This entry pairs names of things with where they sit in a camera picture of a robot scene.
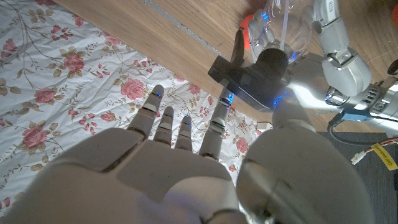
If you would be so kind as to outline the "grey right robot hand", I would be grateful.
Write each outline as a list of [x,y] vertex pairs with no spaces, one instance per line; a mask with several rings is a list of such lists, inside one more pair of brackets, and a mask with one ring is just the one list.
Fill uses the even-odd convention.
[[127,129],[104,130],[50,162],[1,222],[374,222],[362,178],[292,90],[275,97],[274,127],[248,149],[237,179],[218,160],[232,94],[221,94],[198,154],[189,117],[172,142],[171,107],[148,138],[163,94],[157,85]]

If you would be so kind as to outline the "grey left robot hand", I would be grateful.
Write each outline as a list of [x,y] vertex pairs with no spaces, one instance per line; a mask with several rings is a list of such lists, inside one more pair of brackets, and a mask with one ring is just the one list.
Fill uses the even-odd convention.
[[338,1],[314,1],[312,26],[323,56],[307,54],[299,61],[288,87],[304,108],[338,111],[355,107],[368,89],[372,73],[349,46]]

